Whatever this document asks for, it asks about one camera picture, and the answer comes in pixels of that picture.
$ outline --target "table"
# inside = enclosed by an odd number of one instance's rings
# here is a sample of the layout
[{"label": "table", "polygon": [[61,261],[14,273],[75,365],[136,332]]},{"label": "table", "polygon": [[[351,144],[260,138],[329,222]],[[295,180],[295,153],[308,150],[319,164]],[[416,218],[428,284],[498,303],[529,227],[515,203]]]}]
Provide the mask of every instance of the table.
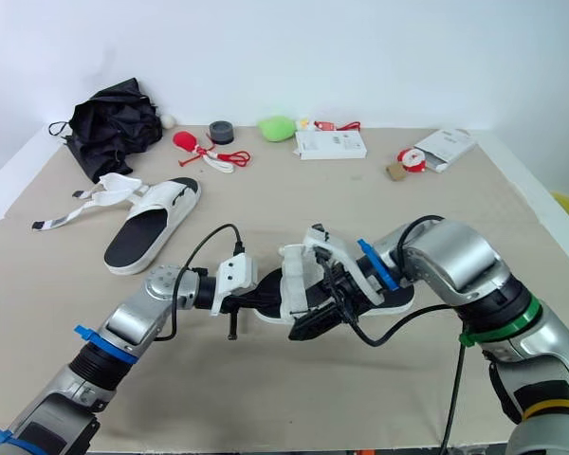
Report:
[{"label": "table", "polygon": [[[205,127],[187,128],[201,137]],[[197,179],[196,209],[156,264],[180,264],[213,227],[233,222],[260,275],[280,265],[278,246],[297,243],[322,222],[351,244],[376,240],[426,213],[464,221],[482,232],[536,295],[569,327],[569,259],[535,213],[480,148],[445,173],[393,182],[384,173],[396,153],[429,130],[363,130],[366,159],[304,161],[291,141],[264,142],[237,128],[224,152],[246,149],[253,161],[234,174],[202,162],[181,169],[174,131],[146,154],[127,159],[147,183]],[[0,222],[0,426],[5,427],[82,347],[77,324],[98,326],[137,291],[143,274],[117,277],[102,254],[128,210],[96,209],[70,225],[32,232],[32,221],[79,205],[71,192],[89,188],[63,148],[46,163]],[[224,234],[195,265],[214,271],[231,253]],[[438,298],[417,286],[415,308]],[[367,318],[377,335],[397,317]],[[240,336],[227,341],[228,319],[191,311],[179,335],[157,343],[99,415],[97,451],[224,452],[436,446],[450,400],[460,323],[451,313],[418,319],[387,346],[363,345],[349,328],[303,343],[285,326],[241,312]],[[501,442],[512,424],[500,411],[478,348],[467,354],[453,445]]]}]

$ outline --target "yellow ring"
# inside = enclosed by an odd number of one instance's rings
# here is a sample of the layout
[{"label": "yellow ring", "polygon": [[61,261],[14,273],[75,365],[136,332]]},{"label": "yellow ring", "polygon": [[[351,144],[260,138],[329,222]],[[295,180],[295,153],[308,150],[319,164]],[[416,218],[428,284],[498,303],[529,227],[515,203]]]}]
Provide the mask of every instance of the yellow ring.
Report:
[{"label": "yellow ring", "polygon": [[548,408],[569,408],[569,400],[545,400],[540,403],[536,403],[535,405],[527,408],[523,413],[523,420],[528,419],[536,412],[547,410]]}]

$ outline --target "sandal strap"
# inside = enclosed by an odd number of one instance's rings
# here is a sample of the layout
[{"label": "sandal strap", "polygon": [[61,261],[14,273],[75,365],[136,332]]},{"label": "sandal strap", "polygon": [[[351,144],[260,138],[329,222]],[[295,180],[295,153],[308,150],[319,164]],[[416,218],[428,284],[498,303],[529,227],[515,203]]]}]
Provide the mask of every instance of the sandal strap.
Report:
[{"label": "sandal strap", "polygon": [[[104,187],[104,190],[97,191],[100,187]],[[138,178],[125,177],[119,173],[107,173],[102,175],[99,183],[89,191],[74,191],[73,197],[87,200],[81,207],[55,220],[35,221],[31,228],[34,230],[59,228],[80,216],[84,210],[92,207],[113,206],[125,200],[135,204],[149,188]]]}]

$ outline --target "blue cable tie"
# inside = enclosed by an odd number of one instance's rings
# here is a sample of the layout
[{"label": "blue cable tie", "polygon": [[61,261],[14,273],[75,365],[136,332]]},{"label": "blue cable tie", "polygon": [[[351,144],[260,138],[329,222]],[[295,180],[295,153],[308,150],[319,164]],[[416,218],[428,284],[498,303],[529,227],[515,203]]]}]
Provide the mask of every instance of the blue cable tie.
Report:
[{"label": "blue cable tie", "polygon": [[367,258],[369,258],[369,261],[375,268],[377,275],[379,275],[383,282],[386,283],[386,286],[388,286],[388,290],[397,290],[400,286],[398,286],[398,284],[395,282],[395,279],[392,278],[392,275],[390,275],[390,272],[388,272],[388,269],[381,261],[381,258],[377,255],[373,247],[362,239],[358,239],[358,244],[360,245],[362,252],[367,256]]},{"label": "blue cable tie", "polygon": [[122,360],[123,362],[129,363],[131,365],[135,365],[138,361],[138,357],[126,353],[121,348],[114,346],[109,341],[103,339],[93,329],[87,329],[86,327],[77,325],[76,328],[74,329],[74,332],[79,334],[82,337],[82,339],[88,341],[89,343],[93,343],[95,346],[97,346],[100,349],[103,349],[108,354],[114,356],[118,360]]},{"label": "blue cable tie", "polygon": [[28,441],[21,441],[20,439],[12,437],[12,431],[5,429],[4,431],[0,429],[0,445],[10,444],[11,446],[17,446],[23,450],[29,452],[31,455],[48,455],[38,446],[35,446]]}]

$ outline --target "white cardboard box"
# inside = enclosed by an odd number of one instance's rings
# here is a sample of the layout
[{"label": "white cardboard box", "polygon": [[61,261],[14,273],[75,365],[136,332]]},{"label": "white cardboard box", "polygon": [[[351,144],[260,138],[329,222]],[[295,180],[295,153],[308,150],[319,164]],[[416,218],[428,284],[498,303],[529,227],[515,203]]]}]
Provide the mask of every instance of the white cardboard box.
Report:
[{"label": "white cardboard box", "polygon": [[358,131],[298,131],[301,159],[364,158],[367,149]]},{"label": "white cardboard box", "polygon": [[438,173],[476,145],[476,141],[460,130],[438,130],[414,145],[426,154],[426,166]]}]

